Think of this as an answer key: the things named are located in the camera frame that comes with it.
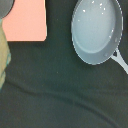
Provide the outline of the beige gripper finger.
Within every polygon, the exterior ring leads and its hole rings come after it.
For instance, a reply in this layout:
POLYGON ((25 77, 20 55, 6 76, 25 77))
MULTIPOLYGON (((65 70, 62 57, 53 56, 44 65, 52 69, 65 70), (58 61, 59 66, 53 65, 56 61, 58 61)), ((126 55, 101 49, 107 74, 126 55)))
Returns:
POLYGON ((5 69, 10 61, 11 53, 2 28, 2 20, 0 19, 0 90, 5 82, 5 69))

